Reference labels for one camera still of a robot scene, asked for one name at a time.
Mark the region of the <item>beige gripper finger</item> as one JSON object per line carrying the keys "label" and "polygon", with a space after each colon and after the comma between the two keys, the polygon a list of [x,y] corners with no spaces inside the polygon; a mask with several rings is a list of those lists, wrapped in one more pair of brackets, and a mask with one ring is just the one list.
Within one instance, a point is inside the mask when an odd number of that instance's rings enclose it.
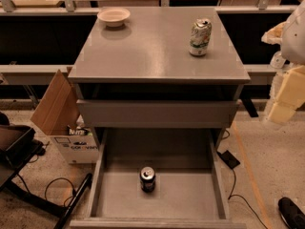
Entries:
{"label": "beige gripper finger", "polygon": [[288,122],[305,103],[305,66],[297,65],[283,75],[279,91],[267,119],[276,124]]}
{"label": "beige gripper finger", "polygon": [[273,28],[266,31],[261,37],[261,41],[267,44],[278,44],[282,42],[282,31],[285,26],[285,22],[281,22],[274,26]]}

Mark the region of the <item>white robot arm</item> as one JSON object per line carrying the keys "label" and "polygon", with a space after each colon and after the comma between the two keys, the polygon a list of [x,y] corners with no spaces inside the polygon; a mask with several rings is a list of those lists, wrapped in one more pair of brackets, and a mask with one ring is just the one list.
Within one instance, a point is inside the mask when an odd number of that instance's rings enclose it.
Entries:
{"label": "white robot arm", "polygon": [[281,69],[286,60],[290,62],[286,72],[275,75],[264,113],[265,124],[279,128],[305,103],[305,12],[295,10],[285,22],[265,32],[261,40],[280,45],[271,67]]}

